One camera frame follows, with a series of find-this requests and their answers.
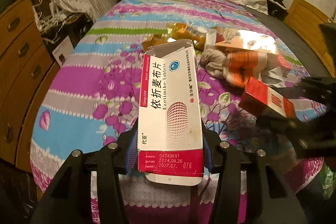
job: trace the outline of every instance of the orange package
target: orange package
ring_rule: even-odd
[[[259,51],[232,52],[226,56],[223,66],[228,68],[226,80],[244,88],[249,77],[258,78],[267,64],[267,54]]]

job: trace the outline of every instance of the red cigarette pack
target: red cigarette pack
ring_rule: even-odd
[[[261,114],[295,117],[292,102],[253,77],[250,77],[246,84],[239,107],[256,117]]]

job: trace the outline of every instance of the floral bedsheet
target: floral bedsheet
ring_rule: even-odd
[[[269,29],[242,6],[224,0],[122,0],[98,20],[80,41],[51,84],[36,117],[31,140],[31,168],[45,191],[71,151],[99,150],[130,129],[138,116],[143,52],[141,42],[165,32],[168,22],[203,27],[230,26],[274,37],[293,70],[286,86],[308,76],[300,61]],[[198,66],[201,115],[206,126],[244,151],[263,149],[277,163],[294,191],[304,188],[320,171],[323,159],[298,160],[283,136],[261,131],[255,117],[238,107],[240,97]],[[323,106],[293,100],[299,119],[311,119]],[[160,221],[207,223],[218,175],[204,173],[194,187],[156,184],[136,167],[120,176],[126,212],[131,223]],[[92,217],[99,223],[96,173],[91,179]],[[245,219],[246,176],[241,176],[239,222]]]

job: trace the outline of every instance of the cardboard box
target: cardboard box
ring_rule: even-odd
[[[52,55],[60,67],[63,66],[67,57],[72,53],[74,47],[69,36],[67,36],[56,48],[52,51]]]
[[[250,77],[246,84],[239,107],[256,117],[261,114],[274,117],[279,115],[288,118],[295,117],[292,102],[253,77]]]
[[[193,42],[181,39],[145,53],[140,87],[138,169],[154,182],[196,185],[203,140]]]

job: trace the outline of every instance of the company logo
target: company logo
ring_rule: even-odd
[[[179,66],[180,66],[180,62],[178,62],[177,60],[175,60],[175,61],[173,61],[173,62],[170,63],[169,70],[170,71],[175,71],[175,70],[177,70],[179,68]]]

